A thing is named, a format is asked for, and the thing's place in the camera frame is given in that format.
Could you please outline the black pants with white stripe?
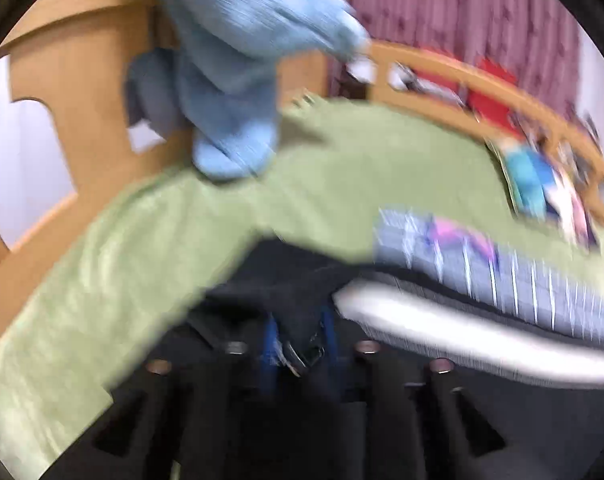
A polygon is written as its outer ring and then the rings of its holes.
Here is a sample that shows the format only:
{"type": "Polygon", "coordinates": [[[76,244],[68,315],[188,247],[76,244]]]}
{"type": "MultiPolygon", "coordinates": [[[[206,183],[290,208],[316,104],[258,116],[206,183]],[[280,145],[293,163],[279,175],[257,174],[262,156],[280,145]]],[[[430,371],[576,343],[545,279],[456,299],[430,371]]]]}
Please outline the black pants with white stripe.
{"type": "Polygon", "coordinates": [[[604,352],[424,274],[262,240],[113,394],[109,479],[604,479],[604,352]],[[327,396],[321,309],[337,333],[327,396]],[[259,390],[268,315],[275,394],[259,390]]]}

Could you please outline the green blanket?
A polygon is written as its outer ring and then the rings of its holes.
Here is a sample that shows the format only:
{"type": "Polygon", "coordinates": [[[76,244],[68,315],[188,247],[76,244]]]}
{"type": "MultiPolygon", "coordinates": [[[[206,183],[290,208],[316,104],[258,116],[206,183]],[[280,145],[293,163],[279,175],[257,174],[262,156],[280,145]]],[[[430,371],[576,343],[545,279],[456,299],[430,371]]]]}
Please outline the green blanket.
{"type": "Polygon", "coordinates": [[[604,296],[594,252],[517,218],[500,166],[468,136],[383,106],[313,99],[282,117],[258,179],[216,185],[177,166],[120,194],[0,338],[0,460],[36,479],[96,418],[149,343],[276,235],[365,260],[381,209],[450,218],[604,296]]]}

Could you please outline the grey checked bed sheet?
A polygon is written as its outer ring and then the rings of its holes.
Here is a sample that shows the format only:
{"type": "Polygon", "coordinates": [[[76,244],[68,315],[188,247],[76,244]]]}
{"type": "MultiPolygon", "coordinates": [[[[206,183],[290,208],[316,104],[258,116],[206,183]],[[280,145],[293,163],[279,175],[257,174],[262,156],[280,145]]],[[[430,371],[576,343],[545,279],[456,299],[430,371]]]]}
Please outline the grey checked bed sheet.
{"type": "Polygon", "coordinates": [[[511,318],[604,348],[604,296],[453,220],[383,209],[375,258],[427,274],[511,318]]]}

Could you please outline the colourful patchwork pillow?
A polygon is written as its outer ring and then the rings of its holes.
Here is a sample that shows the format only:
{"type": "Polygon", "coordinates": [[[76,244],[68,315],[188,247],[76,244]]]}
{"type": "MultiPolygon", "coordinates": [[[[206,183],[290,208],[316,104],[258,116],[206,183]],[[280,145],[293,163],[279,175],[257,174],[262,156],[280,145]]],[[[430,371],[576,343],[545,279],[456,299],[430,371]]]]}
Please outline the colourful patchwork pillow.
{"type": "Polygon", "coordinates": [[[591,252],[599,248],[590,214],[571,178],[530,144],[505,138],[485,142],[500,164],[515,215],[591,252]]]}

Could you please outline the light blue towel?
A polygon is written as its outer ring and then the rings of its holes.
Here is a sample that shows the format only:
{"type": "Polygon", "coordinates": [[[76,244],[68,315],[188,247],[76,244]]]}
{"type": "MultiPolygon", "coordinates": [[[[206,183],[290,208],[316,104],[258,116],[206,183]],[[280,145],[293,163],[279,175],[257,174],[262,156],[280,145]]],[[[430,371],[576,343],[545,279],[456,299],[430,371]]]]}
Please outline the light blue towel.
{"type": "Polygon", "coordinates": [[[369,44],[345,0],[159,0],[175,48],[129,64],[129,125],[160,136],[198,129],[192,162],[213,181],[259,174],[279,139],[278,65],[306,51],[349,61],[369,44]]]}

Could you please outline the maroon patterned curtain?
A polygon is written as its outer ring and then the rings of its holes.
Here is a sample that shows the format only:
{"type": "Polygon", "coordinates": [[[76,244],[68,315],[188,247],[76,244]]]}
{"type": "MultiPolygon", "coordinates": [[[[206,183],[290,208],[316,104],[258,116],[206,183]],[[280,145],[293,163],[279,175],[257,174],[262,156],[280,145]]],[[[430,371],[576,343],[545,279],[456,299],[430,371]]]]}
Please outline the maroon patterned curtain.
{"type": "Polygon", "coordinates": [[[575,112],[579,23],[559,0],[346,0],[375,40],[490,60],[564,117],[575,112]]]}

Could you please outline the wooden bed frame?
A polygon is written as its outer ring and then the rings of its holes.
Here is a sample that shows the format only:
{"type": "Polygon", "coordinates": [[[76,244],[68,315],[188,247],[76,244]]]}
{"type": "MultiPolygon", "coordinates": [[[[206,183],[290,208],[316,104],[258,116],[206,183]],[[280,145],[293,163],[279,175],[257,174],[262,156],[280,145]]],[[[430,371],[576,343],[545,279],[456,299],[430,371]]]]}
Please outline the wooden bed frame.
{"type": "MultiPolygon", "coordinates": [[[[128,63],[151,44],[154,9],[154,0],[0,0],[0,58],[11,62],[13,94],[48,107],[75,186],[15,245],[0,236],[0,338],[52,266],[120,192],[189,156],[186,131],[142,153],[128,140],[122,84],[128,63]]],[[[387,71],[397,63],[458,82],[537,120],[548,132],[548,154],[568,144],[587,160],[590,173],[580,192],[604,226],[604,158],[548,106],[434,52],[376,41],[369,54],[378,67],[373,102],[405,108],[474,139],[500,135],[496,125],[462,110],[392,89],[387,71]]]]}

